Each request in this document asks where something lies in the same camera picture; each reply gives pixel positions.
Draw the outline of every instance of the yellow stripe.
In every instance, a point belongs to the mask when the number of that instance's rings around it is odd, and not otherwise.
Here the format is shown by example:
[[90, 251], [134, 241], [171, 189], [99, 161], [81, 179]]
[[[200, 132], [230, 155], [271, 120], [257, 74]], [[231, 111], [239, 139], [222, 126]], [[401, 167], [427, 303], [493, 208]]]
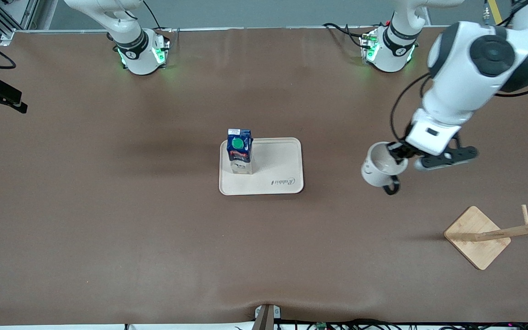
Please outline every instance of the yellow stripe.
[[490, 11], [492, 11], [492, 17], [494, 17], [496, 24], [502, 22], [501, 12], [498, 10], [496, 0], [488, 0], [488, 5], [490, 5]]

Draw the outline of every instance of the wooden mug tree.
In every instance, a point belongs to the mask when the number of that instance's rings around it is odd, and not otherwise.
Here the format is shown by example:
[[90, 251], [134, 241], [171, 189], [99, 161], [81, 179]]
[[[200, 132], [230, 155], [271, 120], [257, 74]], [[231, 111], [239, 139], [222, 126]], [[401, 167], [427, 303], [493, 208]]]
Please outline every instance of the wooden mug tree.
[[500, 229], [480, 209], [469, 207], [444, 232], [444, 236], [470, 263], [485, 270], [509, 245], [511, 237], [528, 235], [527, 206], [521, 205], [524, 225]]

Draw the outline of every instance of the white mug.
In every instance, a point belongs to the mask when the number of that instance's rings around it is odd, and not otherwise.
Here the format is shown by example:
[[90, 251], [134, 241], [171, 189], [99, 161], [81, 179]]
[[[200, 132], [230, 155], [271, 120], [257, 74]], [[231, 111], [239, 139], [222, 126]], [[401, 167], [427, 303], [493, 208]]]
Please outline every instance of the white mug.
[[388, 142], [377, 142], [368, 149], [368, 156], [362, 165], [362, 177], [375, 187], [382, 187], [389, 195], [394, 195], [400, 188], [397, 175], [401, 174], [409, 163], [403, 159], [400, 164], [396, 163], [386, 148]]

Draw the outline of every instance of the green circle on carton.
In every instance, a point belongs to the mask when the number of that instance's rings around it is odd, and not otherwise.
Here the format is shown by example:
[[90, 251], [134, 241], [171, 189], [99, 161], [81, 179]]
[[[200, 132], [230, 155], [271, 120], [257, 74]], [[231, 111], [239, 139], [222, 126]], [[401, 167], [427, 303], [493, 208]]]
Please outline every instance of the green circle on carton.
[[241, 140], [241, 138], [233, 138], [233, 140], [231, 140], [231, 146], [233, 146], [234, 148], [236, 149], [241, 149], [243, 148], [243, 140]]

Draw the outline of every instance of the gray floor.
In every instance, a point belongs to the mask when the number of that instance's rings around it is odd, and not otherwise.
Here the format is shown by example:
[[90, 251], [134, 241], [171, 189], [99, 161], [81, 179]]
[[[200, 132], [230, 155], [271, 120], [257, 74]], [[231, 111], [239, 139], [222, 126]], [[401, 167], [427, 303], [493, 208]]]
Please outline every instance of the gray floor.
[[[501, 13], [509, 0], [497, 0]], [[372, 25], [387, 21], [392, 2], [387, 0], [147, 0], [158, 21], [169, 28], [274, 28], [301, 25]], [[466, 0], [452, 9], [430, 9], [434, 25], [482, 21], [482, 0]], [[155, 23], [145, 6], [133, 11], [142, 27]], [[88, 16], [59, 0], [50, 29], [98, 29]]]

